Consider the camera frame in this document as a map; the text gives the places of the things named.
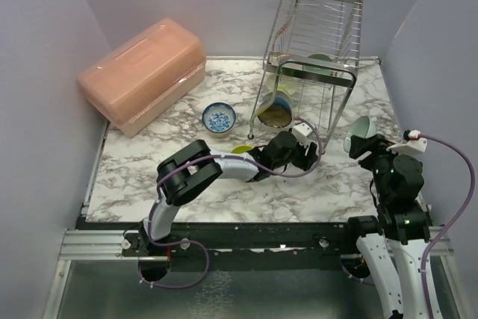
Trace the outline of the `dark teal beige bowl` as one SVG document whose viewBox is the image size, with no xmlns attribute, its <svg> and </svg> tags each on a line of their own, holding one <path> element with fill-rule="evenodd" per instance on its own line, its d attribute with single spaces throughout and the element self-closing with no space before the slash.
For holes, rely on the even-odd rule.
<svg viewBox="0 0 478 319">
<path fill-rule="evenodd" d="M 258 115 L 261 123 L 269 127 L 284 128 L 292 122 L 293 100 L 283 92 L 277 92 L 272 105 Z"/>
</svg>

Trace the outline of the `lime green white bowl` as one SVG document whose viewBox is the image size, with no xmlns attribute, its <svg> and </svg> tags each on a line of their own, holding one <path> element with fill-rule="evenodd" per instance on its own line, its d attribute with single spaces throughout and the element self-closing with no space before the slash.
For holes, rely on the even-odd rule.
<svg viewBox="0 0 478 319">
<path fill-rule="evenodd" d="M 299 84 L 295 81 L 279 82 L 277 89 L 292 97 L 298 91 Z"/>
</svg>

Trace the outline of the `white grey bottom bowl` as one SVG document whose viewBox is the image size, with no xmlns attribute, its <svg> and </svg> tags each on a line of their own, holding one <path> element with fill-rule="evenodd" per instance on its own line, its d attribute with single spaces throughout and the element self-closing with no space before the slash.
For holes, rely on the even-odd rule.
<svg viewBox="0 0 478 319">
<path fill-rule="evenodd" d="M 276 83 L 276 74 L 270 74 L 266 80 L 266 86 L 268 90 L 272 90 Z"/>
</svg>

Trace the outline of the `stainless steel dish rack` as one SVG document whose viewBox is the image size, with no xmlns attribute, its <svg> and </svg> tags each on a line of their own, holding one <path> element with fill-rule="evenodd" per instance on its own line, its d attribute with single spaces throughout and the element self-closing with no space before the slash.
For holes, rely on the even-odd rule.
<svg viewBox="0 0 478 319">
<path fill-rule="evenodd" d="M 332 139 L 359 76 L 363 0 L 280 0 L 262 57 L 263 75 L 247 137 L 257 130 L 290 129 L 295 117 L 315 123 L 323 145 Z M 267 77 L 276 74 L 272 90 Z M 292 122 L 266 126 L 258 115 L 276 97 L 279 82 L 295 81 Z"/>
</svg>

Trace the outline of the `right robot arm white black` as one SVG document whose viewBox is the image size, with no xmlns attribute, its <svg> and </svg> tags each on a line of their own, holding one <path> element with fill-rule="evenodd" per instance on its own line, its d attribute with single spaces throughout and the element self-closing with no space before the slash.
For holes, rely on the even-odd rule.
<svg viewBox="0 0 478 319">
<path fill-rule="evenodd" d="M 344 150 L 373 174 L 376 217 L 354 217 L 344 246 L 361 253 L 379 292 L 385 318 L 440 318 L 429 264 L 430 231 L 417 201 L 423 165 L 416 159 L 427 141 L 417 130 L 392 143 L 370 130 L 349 131 Z"/>
</svg>

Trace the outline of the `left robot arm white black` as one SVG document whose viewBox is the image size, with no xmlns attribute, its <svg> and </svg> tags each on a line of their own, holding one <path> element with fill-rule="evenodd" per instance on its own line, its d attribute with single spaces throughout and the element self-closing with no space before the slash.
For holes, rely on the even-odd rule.
<svg viewBox="0 0 478 319">
<path fill-rule="evenodd" d="M 261 182 L 271 176 L 299 178 L 314 171 L 322 152 L 319 139 L 300 140 L 291 131 L 281 131 L 268 144 L 241 154 L 217 151 L 204 140 L 195 140 L 158 165 L 158 197 L 143 220 L 139 246 L 149 255 L 159 254 L 179 209 L 216 180 Z"/>
</svg>

